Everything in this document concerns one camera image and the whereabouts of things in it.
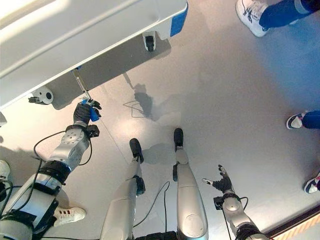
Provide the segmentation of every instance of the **white table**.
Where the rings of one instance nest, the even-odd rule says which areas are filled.
[[[29,2],[2,22],[0,110],[143,32],[169,38],[188,10],[187,0]]]

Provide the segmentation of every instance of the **gray floor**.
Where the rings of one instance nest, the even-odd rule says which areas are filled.
[[[222,212],[213,205],[220,193],[201,183],[201,178],[219,179],[218,164],[228,170],[237,194],[249,197],[246,213],[262,231],[320,203],[320,192],[303,191],[305,181],[320,169],[319,131],[285,126],[290,114],[320,109],[320,14],[260,39],[239,21],[234,3],[190,0],[182,32],[159,42],[156,52],[143,52],[134,38],[82,67],[91,96],[103,107],[100,137],[92,139],[91,162],[70,175],[59,198],[65,207],[86,209],[87,216],[52,228],[47,236],[100,236],[112,194],[131,160],[133,137],[145,158],[146,193],[136,203],[136,221],[141,220],[162,184],[172,180],[176,127],[184,130],[211,240],[228,239]],[[36,170],[38,163],[29,157],[33,145],[72,123],[78,86],[65,75],[52,87],[58,96],[53,106],[24,98],[2,111],[8,124],[0,131],[0,154],[10,163],[16,185]],[[136,103],[146,117],[127,107]],[[60,137],[48,139],[39,151],[49,157]],[[168,230],[176,230],[176,192],[171,181]],[[134,236],[163,232],[164,223],[161,193]],[[294,239],[316,239],[319,232],[316,225]]]

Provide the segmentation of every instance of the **robot leg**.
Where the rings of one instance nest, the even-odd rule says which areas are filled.
[[[183,149],[176,151],[177,227],[179,240],[207,240],[208,221],[205,207],[189,160]]]
[[[101,240],[132,240],[136,196],[145,192],[139,157],[130,163],[125,181],[116,190],[106,214]]]

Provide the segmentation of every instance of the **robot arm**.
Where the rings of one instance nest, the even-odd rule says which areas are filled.
[[[237,240],[269,240],[262,234],[255,223],[244,212],[240,198],[235,194],[231,180],[226,170],[219,165],[220,181],[211,181],[203,178],[203,182],[212,185],[223,192],[223,196],[214,198],[214,205],[217,210],[223,210],[225,218],[230,224],[233,234]]]
[[[1,240],[31,240],[33,234],[47,227],[58,206],[56,196],[62,185],[79,165],[90,138],[99,136],[96,125],[88,126],[93,107],[101,109],[99,103],[92,99],[88,104],[77,105],[73,114],[74,124],[67,127],[60,145],[44,166],[9,200],[0,219]]]

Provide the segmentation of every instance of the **blue handle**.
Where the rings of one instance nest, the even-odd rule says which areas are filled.
[[[84,105],[87,103],[87,99],[83,100],[81,103]],[[97,115],[96,111],[94,110],[94,108],[90,105],[90,119],[92,122],[98,121],[99,120],[99,116]]]

